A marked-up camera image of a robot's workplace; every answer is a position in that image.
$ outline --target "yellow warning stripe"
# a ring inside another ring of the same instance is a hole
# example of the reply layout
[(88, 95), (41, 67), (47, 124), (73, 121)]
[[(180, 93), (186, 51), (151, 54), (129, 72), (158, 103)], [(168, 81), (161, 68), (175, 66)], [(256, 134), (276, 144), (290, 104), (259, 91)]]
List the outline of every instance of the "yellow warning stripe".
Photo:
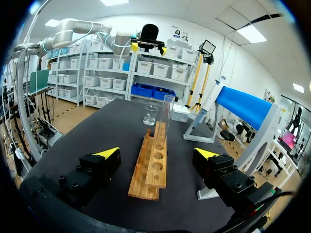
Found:
[(233, 150), (236, 152), (236, 154), (238, 155), (238, 157), (240, 156), (239, 153), (235, 150), (235, 148), (233, 147), (233, 145), (228, 141), (228, 143), (230, 144), (230, 146), (233, 148)]
[(64, 111), (64, 112), (62, 112), (61, 114), (59, 114), (59, 115), (57, 115), (56, 117), (54, 117), (53, 120), (55, 120), (56, 118), (60, 117), (62, 114), (65, 114), (66, 112), (69, 112), (71, 109), (74, 109), (74, 108), (76, 108), (76, 107), (78, 107), (78, 106), (76, 105), (76, 106), (73, 106), (72, 108), (67, 109), (66, 111)]

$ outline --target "glass beaker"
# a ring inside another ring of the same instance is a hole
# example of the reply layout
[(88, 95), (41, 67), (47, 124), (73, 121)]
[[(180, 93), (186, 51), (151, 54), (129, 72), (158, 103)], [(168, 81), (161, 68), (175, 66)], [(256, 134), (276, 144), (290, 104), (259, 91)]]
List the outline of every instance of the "glass beaker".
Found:
[(145, 106), (145, 116), (144, 116), (144, 124), (153, 126), (156, 123), (156, 113), (158, 112), (158, 107), (155, 107), (153, 105), (147, 105)]
[(173, 112), (174, 102), (175, 96), (165, 95), (164, 102), (162, 104), (158, 133), (155, 139), (155, 148), (157, 150), (162, 150), (164, 148), (165, 139), (171, 121), (171, 114)]

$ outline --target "monitor screen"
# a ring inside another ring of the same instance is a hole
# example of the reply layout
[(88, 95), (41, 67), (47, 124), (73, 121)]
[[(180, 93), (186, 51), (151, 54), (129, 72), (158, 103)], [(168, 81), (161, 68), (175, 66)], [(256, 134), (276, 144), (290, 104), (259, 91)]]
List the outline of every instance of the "monitor screen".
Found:
[(291, 149), (294, 148), (297, 138), (288, 130), (285, 130), (284, 135), (282, 136), (282, 141), (286, 143)]

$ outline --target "blue storage bin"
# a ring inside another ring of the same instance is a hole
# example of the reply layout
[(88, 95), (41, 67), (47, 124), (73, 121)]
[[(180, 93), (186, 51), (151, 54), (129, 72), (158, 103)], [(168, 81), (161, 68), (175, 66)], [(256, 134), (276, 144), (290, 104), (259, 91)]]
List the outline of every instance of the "blue storage bin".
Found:
[(69, 47), (64, 47), (60, 49), (60, 55), (65, 55), (69, 53)]
[(130, 63), (124, 63), (123, 64), (123, 70), (129, 71), (130, 70)]
[(48, 59), (51, 59), (51, 58), (52, 58), (52, 53), (53, 53), (53, 50), (48, 51)]
[(58, 57), (58, 49), (52, 50), (52, 57)]
[(131, 94), (151, 98), (154, 90), (154, 86), (137, 83), (132, 86)]
[(153, 98), (158, 99), (158, 100), (164, 100), (165, 95), (176, 96), (173, 90), (162, 88), (162, 87), (156, 87)]

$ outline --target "ceiling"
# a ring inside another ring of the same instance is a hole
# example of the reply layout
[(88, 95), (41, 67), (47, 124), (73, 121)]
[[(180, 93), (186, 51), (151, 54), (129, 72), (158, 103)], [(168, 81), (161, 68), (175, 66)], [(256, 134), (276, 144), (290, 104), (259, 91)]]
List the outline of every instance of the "ceiling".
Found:
[[(129, 4), (104, 6), (100, 0), (52, 0), (41, 12), (31, 37), (43, 38), (55, 28), (44, 24), (51, 18), (92, 20), (99, 17), (150, 14), (187, 20), (209, 28), (253, 55), (274, 77), (284, 92), (311, 103), (311, 73), (306, 53), (299, 38), (285, 17), (269, 0), (129, 0)], [(265, 16), (266, 20), (256, 22)], [(250, 44), (235, 29), (252, 23), (268, 40)], [(30, 19), (25, 23), (29, 27)], [(304, 87), (305, 93), (294, 90), (293, 82)]]

